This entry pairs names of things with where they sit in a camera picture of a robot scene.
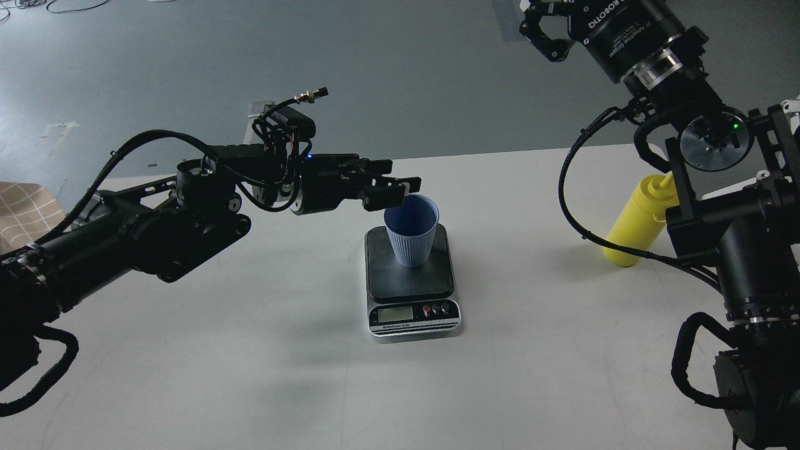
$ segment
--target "scale platform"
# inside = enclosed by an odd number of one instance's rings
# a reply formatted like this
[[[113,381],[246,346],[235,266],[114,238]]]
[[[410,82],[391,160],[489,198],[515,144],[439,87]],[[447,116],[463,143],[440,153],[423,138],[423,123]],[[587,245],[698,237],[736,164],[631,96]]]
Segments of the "scale platform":
[[[436,226],[430,257],[420,267],[404,267],[394,257],[386,227],[364,237],[367,320],[377,337],[445,333],[462,321],[455,289],[447,230]]]

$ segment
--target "ribbed plastic cup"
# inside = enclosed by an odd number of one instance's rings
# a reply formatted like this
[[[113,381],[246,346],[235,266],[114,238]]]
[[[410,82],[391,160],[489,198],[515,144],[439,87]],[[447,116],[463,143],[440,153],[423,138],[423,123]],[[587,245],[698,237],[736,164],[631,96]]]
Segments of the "ribbed plastic cup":
[[[394,257],[406,267],[420,267],[430,255],[439,223],[439,209],[425,195],[407,195],[399,207],[383,212]]]

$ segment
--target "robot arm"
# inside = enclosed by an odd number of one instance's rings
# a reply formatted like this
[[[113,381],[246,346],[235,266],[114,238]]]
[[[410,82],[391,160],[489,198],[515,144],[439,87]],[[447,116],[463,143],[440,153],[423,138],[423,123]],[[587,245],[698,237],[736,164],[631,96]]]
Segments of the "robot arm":
[[[296,215],[332,211],[344,199],[360,199],[367,211],[399,206],[418,192],[420,178],[387,176],[390,160],[356,154],[311,154],[314,121],[287,106],[327,94],[306,92],[265,111],[254,121],[263,144],[208,146],[172,131],[132,138],[103,169],[86,196],[54,231],[36,243],[0,256],[0,390],[37,363],[37,338],[66,345],[62,359],[22,398],[0,404],[0,416],[20,412],[66,373],[78,341],[44,324],[88,295],[137,270],[172,283],[244,237],[250,218],[239,214],[242,197],[264,211]],[[172,137],[205,156],[178,164],[175,176],[123,191],[97,191],[110,169],[136,147]],[[299,144],[305,143],[304,151]],[[243,183],[249,183],[248,190]],[[169,197],[154,208],[142,200]],[[72,225],[69,232],[64,230]]]
[[[612,109],[638,125],[634,144],[640,158],[674,174],[680,204],[667,210],[667,229],[676,266],[703,271],[722,293],[730,321],[725,328],[698,313],[683,324],[672,362],[676,386],[697,404],[725,410],[734,435],[752,448],[800,448],[800,273],[790,249],[800,242],[800,134],[792,134],[784,115],[793,103],[772,106],[765,115],[758,110],[744,115],[726,106],[706,82],[700,60],[708,38],[697,27],[687,30],[662,0],[523,1],[522,8],[520,32],[547,59],[563,61],[580,42],[612,82],[626,85],[633,100],[622,110]],[[544,34],[539,23],[545,16],[567,17],[570,39]],[[677,133],[666,141],[666,159],[646,141],[665,125]],[[593,124],[582,132],[565,167],[597,129]],[[755,143],[766,170],[754,185],[696,198],[686,166],[724,171],[741,162]],[[652,255],[594,239],[568,219],[594,242]],[[719,396],[692,388],[686,375],[700,327],[731,347],[714,365]]]

